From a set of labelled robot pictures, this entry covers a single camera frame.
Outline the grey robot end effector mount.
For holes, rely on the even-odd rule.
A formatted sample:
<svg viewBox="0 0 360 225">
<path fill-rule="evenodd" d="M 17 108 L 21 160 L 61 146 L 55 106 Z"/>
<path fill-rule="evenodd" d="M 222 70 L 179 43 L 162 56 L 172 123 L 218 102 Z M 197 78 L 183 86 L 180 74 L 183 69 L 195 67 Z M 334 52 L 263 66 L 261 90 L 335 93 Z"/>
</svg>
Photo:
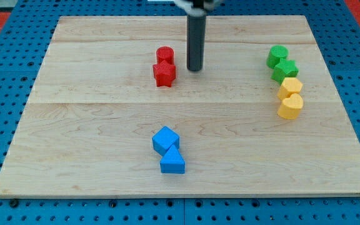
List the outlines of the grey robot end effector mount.
<svg viewBox="0 0 360 225">
<path fill-rule="evenodd" d="M 175 5 L 190 16 L 205 16 L 223 2 L 224 0 L 174 0 Z"/>
</svg>

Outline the dark grey cylindrical pointer rod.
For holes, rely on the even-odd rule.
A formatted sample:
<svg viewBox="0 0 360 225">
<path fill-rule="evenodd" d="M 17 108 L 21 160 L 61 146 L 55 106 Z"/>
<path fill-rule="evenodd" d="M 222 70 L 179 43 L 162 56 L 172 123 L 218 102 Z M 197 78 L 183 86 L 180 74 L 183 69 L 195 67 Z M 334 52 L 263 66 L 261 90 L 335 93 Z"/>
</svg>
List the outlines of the dark grey cylindrical pointer rod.
<svg viewBox="0 0 360 225">
<path fill-rule="evenodd" d="M 187 69 L 198 72 L 203 68 L 206 15 L 187 15 Z"/>
</svg>

